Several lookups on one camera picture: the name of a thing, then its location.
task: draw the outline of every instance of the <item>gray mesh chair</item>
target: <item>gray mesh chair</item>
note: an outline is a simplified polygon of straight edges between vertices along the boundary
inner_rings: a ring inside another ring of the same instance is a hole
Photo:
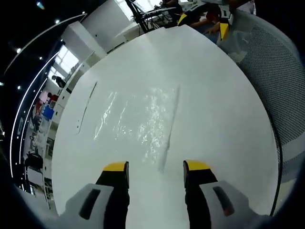
[[[245,73],[269,114],[282,182],[295,178],[305,158],[305,70],[295,45],[275,26],[239,10],[217,45]]]

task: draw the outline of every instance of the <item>chair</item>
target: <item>chair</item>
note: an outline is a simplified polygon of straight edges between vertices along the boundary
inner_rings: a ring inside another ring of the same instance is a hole
[[[239,10],[226,40],[217,45],[244,72],[265,106],[277,141],[281,182],[296,178],[305,158],[305,70],[295,45],[275,26]]]

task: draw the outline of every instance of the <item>white table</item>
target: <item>white table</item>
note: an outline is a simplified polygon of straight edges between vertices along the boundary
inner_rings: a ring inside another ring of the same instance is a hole
[[[188,26],[138,37],[78,81],[53,150],[56,209],[107,164],[128,160],[126,227],[189,228],[185,159],[206,162],[270,214],[278,169],[267,113],[236,64]]]

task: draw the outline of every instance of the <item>yellow object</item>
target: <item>yellow object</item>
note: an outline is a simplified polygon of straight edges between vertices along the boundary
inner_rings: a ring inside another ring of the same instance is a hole
[[[189,167],[189,171],[211,169],[206,163],[203,163],[201,161],[194,161],[194,160],[185,160],[185,161]]]
[[[103,171],[124,171],[126,161],[118,161],[107,165]]]
[[[229,32],[229,24],[228,23],[220,23],[220,36],[223,41]]]
[[[181,21],[186,17],[187,15],[185,13],[183,13],[177,23],[177,25],[179,25],[181,23]]]

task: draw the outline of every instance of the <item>table surface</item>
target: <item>table surface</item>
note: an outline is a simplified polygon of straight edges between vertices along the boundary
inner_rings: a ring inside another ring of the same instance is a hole
[[[189,228],[185,159],[206,162],[255,212],[270,214],[277,153],[257,93],[206,37],[161,28],[110,53],[75,86],[53,150],[56,209],[107,164],[127,160],[126,228]]]

